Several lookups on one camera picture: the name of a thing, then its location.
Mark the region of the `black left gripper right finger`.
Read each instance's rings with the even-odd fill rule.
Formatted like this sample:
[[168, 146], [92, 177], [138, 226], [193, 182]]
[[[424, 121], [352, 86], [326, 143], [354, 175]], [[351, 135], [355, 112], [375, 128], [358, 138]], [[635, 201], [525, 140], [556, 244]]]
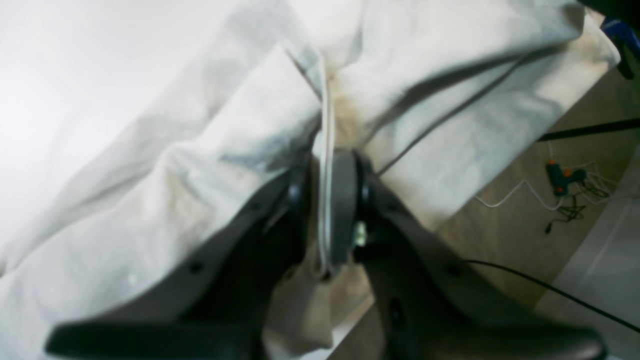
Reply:
[[385, 360], [603, 360], [592, 329], [532, 313], [494, 288], [432, 231], [354, 150], [334, 153], [330, 263], [363, 266]]

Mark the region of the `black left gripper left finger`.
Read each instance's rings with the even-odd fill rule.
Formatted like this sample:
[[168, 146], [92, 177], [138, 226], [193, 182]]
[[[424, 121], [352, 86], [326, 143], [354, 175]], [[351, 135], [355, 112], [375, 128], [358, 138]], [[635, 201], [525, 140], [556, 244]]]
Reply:
[[231, 222], [128, 303], [58, 325], [46, 353], [71, 360], [265, 360], [274, 289], [306, 255], [311, 161], [262, 186]]

